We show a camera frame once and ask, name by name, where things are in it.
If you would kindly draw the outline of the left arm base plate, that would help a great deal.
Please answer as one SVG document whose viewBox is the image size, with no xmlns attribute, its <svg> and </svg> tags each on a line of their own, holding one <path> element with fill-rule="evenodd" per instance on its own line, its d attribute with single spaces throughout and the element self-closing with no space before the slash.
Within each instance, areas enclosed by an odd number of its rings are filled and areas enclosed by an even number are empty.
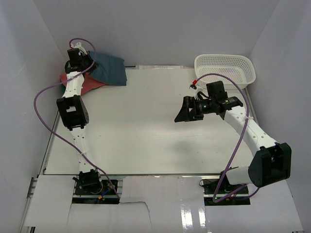
<svg viewBox="0 0 311 233">
<path fill-rule="evenodd" d="M 82 187 L 77 178 L 73 179 L 75 180 L 73 204 L 119 204 L 119 198 L 108 180 L 101 180 L 100 185 Z"/>
</svg>

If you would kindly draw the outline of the blue t shirt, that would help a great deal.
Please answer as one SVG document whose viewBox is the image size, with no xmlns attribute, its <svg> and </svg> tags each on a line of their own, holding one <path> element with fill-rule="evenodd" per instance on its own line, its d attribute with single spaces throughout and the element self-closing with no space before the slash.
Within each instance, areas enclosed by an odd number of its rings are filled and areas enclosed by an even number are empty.
<svg viewBox="0 0 311 233">
<path fill-rule="evenodd" d="M 98 65 L 96 69 L 90 72 L 93 79 L 107 85 L 127 85 L 125 65 L 122 58 L 93 51 L 89 51 L 89 54 Z"/>
</svg>

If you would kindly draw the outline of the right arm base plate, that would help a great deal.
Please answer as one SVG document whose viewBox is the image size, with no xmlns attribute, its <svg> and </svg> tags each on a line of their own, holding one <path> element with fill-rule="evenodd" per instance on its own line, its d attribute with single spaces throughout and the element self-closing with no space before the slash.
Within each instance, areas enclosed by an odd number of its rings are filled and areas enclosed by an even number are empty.
<svg viewBox="0 0 311 233">
<path fill-rule="evenodd" d="M 247 186 L 220 202 L 214 202 L 213 195 L 216 191 L 217 184 L 218 179 L 202 179 L 199 182 L 199 186 L 204 190 L 205 206 L 238 206 L 251 204 L 250 199 L 247 198 L 249 196 L 249 190 Z M 225 181 L 223 181 L 215 199 L 218 200 L 241 186 L 241 184 L 227 185 L 225 184 Z"/>
</svg>

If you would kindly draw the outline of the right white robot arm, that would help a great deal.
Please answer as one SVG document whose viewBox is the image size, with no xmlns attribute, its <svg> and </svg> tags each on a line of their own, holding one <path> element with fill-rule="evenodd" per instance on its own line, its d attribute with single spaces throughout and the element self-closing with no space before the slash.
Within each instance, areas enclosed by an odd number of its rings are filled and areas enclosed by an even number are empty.
<svg viewBox="0 0 311 233">
<path fill-rule="evenodd" d="M 203 120 L 204 115 L 217 114 L 243 139 L 253 154 L 249 166 L 224 171 L 219 187 L 232 193 L 239 184 L 253 184 L 261 188 L 282 180 L 291 174 L 292 149 L 279 143 L 248 116 L 248 110 L 237 97 L 229 97 L 221 81 L 207 84 L 207 94 L 197 92 L 196 97 L 185 96 L 175 122 Z"/>
</svg>

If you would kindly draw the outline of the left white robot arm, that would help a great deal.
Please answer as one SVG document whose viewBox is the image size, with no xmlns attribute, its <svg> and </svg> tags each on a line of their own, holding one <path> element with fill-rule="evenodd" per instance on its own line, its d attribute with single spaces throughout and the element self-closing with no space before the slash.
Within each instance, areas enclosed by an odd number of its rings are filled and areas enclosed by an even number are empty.
<svg viewBox="0 0 311 233">
<path fill-rule="evenodd" d="M 56 104 L 61 120 L 69 130 L 74 146 L 78 149 L 79 175 L 74 180 L 81 189 L 97 194 L 102 190 L 103 182 L 99 178 L 98 170 L 93 166 L 93 158 L 86 140 L 89 116 L 81 97 L 85 80 L 83 71 L 96 66 L 85 49 L 71 46 L 68 55 L 69 60 L 65 64 L 67 81 L 65 92 L 57 99 Z"/>
</svg>

